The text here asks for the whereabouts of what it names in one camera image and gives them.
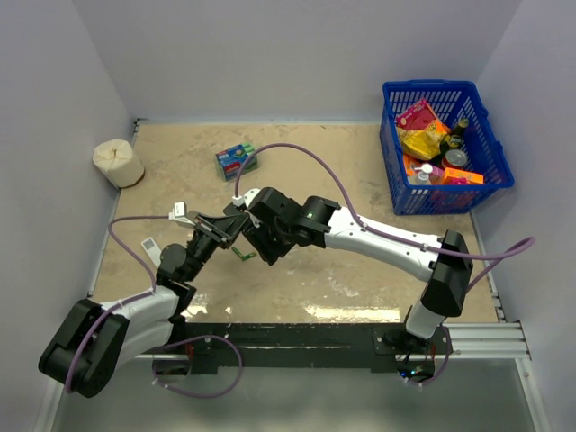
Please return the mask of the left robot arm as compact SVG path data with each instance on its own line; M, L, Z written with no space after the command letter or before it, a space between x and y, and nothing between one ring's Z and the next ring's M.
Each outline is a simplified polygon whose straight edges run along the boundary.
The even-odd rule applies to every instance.
M151 286L117 301L77 301L41 354L39 371L67 392L92 398L133 357L156 347L180 351L186 331L176 324L196 293L192 281L217 248L234 244L249 221L243 212L210 217L178 209L166 219L192 230L193 237L161 251L157 270L148 272Z

